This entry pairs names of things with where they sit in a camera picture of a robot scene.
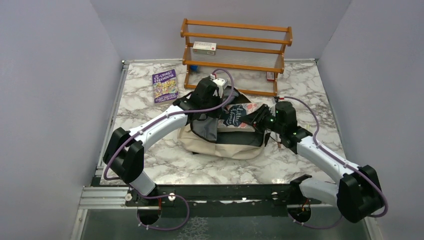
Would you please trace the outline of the Little Women book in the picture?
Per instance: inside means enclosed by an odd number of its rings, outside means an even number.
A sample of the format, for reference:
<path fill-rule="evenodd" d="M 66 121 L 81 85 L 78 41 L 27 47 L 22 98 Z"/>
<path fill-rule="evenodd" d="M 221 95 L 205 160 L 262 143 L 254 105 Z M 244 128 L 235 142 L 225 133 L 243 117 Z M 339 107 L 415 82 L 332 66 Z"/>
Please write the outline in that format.
<path fill-rule="evenodd" d="M 255 132 L 255 129 L 241 121 L 245 117 L 260 108 L 259 103 L 229 104 L 223 110 L 217 121 L 218 132 Z"/>

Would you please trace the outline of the cream canvas backpack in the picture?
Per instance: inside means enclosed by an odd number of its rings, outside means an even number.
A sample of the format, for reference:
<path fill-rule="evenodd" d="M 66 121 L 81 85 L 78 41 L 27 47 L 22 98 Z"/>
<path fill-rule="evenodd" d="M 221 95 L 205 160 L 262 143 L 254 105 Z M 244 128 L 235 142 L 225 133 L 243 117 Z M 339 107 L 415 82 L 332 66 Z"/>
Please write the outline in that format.
<path fill-rule="evenodd" d="M 251 102 L 237 90 L 234 95 L 235 97 L 228 105 L 258 103 Z M 263 152 L 268 143 L 264 132 L 260 132 L 255 128 L 255 132 L 218 132 L 219 118 L 204 115 L 200 120 L 180 128 L 177 139 L 185 150 L 193 154 L 204 154 L 235 160 L 250 160 Z"/>

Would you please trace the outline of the purple Griffiths Denton book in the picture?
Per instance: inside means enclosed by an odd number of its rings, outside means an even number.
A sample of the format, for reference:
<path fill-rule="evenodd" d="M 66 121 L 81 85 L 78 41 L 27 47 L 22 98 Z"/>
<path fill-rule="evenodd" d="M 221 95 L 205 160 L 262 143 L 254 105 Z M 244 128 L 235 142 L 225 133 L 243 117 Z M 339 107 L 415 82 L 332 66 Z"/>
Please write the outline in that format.
<path fill-rule="evenodd" d="M 162 105 L 179 98 L 177 73 L 175 69 L 152 75 L 153 103 Z"/>

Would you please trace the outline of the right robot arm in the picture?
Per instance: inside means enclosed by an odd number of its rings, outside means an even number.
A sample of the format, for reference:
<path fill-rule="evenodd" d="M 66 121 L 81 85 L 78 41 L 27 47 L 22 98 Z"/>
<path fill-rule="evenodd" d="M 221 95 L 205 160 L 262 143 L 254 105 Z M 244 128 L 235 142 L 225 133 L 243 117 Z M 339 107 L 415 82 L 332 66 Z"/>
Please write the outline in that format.
<path fill-rule="evenodd" d="M 281 144 L 293 153 L 308 159 L 324 171 L 334 183 L 314 180 L 310 176 L 292 181 L 289 199 L 300 204 L 307 198 L 336 207 L 351 223 L 366 217 L 379 218 L 388 211 L 376 170 L 350 162 L 324 146 L 311 133 L 298 125 L 297 113 L 289 101 L 277 102 L 273 110 L 267 105 L 243 116 L 240 121 L 260 132 L 279 135 Z"/>

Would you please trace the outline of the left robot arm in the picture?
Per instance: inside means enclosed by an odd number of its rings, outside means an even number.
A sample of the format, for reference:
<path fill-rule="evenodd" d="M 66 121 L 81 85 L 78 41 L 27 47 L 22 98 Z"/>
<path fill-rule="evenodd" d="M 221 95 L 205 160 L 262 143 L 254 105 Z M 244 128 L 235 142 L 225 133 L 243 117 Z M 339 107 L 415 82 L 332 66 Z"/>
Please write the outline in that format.
<path fill-rule="evenodd" d="M 103 177 L 113 171 L 118 180 L 138 191 L 144 205 L 157 200 L 156 183 L 146 174 L 145 153 L 169 133 L 182 128 L 196 117 L 218 110 L 228 81 L 206 77 L 190 93 L 176 99 L 163 113 L 150 121 L 125 130 L 113 131 L 103 156 Z"/>

